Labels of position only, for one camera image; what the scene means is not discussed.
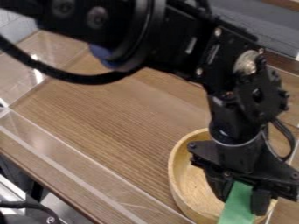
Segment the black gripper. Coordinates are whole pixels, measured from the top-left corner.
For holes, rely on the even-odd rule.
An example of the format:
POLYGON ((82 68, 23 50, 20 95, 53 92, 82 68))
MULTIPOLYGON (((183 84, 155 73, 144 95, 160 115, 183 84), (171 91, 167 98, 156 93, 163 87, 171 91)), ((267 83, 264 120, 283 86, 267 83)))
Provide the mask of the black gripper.
POLYGON ((211 140, 190 141, 191 164, 204 170, 216 198, 226 202, 234 181, 254 187, 250 209, 255 216, 267 214, 271 198, 299 201, 299 170, 270 150, 259 133, 247 143, 211 140))

